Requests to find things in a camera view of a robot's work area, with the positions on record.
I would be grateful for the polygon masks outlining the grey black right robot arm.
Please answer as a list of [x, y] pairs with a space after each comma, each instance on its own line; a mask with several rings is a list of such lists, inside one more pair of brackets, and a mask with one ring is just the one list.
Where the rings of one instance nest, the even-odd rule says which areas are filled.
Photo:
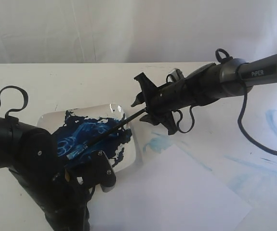
[[188, 106], [206, 106], [221, 98], [242, 96], [253, 86], [277, 83], [277, 54], [248, 63], [227, 55], [218, 63], [208, 63], [187, 77], [173, 76], [171, 82], [156, 86], [144, 73], [134, 79], [141, 92], [137, 94], [135, 107], [145, 103], [147, 115], [140, 120], [152, 125], [162, 124], [169, 135], [177, 132], [173, 112]]

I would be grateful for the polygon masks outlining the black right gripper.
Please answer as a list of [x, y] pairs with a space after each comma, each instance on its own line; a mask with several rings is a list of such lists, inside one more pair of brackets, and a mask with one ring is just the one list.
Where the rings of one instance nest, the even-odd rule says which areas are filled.
[[[141, 92], [136, 95], [131, 107], [145, 103], [146, 115], [139, 120], [151, 125], [163, 125], [169, 135], [176, 132], [186, 134], [190, 132], [195, 124], [192, 108], [197, 106], [194, 97], [190, 94], [185, 78], [183, 83], [165, 83], [156, 86], [145, 73], [140, 73], [134, 77], [140, 84]], [[192, 124], [189, 130], [183, 131], [180, 128], [180, 122], [183, 119], [182, 108], [190, 107]]]

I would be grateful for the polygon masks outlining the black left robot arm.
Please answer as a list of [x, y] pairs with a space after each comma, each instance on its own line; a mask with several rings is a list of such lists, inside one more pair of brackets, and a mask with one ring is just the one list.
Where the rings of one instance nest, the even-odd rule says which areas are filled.
[[53, 230], [88, 231], [87, 193], [69, 181], [66, 162], [50, 132], [16, 117], [0, 118], [0, 168], [16, 178]]

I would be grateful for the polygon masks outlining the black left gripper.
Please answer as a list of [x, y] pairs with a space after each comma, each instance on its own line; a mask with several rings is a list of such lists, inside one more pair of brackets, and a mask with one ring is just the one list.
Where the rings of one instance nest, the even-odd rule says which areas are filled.
[[88, 193], [76, 177], [43, 175], [40, 180], [40, 207], [54, 231], [90, 230]]

